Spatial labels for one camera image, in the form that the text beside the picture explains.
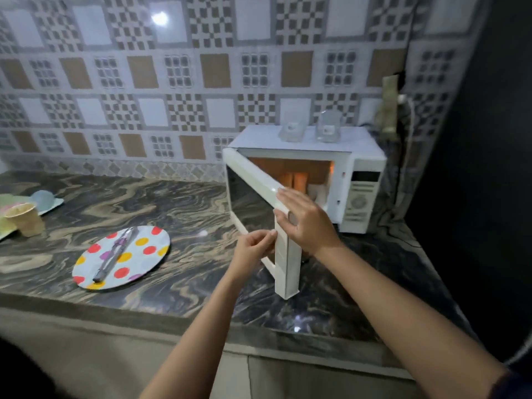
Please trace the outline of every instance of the sleeve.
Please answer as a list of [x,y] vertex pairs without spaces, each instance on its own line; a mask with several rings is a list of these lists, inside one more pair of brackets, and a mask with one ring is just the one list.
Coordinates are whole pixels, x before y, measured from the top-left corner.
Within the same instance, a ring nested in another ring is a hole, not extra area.
[[508,373],[493,386],[489,399],[532,399],[532,382]]

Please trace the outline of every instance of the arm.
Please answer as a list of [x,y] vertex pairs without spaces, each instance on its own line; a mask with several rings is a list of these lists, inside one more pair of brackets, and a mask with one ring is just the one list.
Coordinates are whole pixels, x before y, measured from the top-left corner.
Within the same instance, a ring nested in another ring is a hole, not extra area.
[[294,226],[279,225],[342,283],[378,335],[433,399],[485,399],[507,370],[473,339],[416,296],[385,277],[339,240],[327,214],[306,195],[279,190]]
[[209,397],[238,294],[276,237],[275,231],[260,230],[238,238],[226,274],[140,399]]

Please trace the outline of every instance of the knife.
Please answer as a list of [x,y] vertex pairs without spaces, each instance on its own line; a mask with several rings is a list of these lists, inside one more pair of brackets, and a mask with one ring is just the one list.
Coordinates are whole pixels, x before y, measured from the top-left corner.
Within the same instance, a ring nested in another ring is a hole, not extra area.
[[105,280],[113,266],[116,264],[116,261],[118,260],[120,255],[128,247],[130,241],[135,239],[137,233],[137,227],[129,227],[122,233],[120,238],[118,238],[113,244],[109,256],[103,261],[102,265],[98,269],[98,272],[93,278],[93,282],[100,283]]

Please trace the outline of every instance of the person's right hand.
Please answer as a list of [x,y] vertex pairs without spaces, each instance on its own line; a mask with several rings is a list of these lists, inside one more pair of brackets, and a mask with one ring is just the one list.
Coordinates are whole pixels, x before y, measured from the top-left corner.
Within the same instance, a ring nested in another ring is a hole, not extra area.
[[329,216],[309,196],[284,188],[277,190],[277,198],[296,216],[297,225],[291,224],[281,210],[274,209],[277,222],[303,250],[316,256],[324,248],[343,246]]

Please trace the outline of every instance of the person's left hand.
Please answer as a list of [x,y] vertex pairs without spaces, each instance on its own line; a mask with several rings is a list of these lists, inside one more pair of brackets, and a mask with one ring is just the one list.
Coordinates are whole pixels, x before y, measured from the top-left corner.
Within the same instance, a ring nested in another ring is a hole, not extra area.
[[226,274],[245,282],[259,261],[274,252],[276,238],[275,230],[258,230],[238,237],[235,254]]

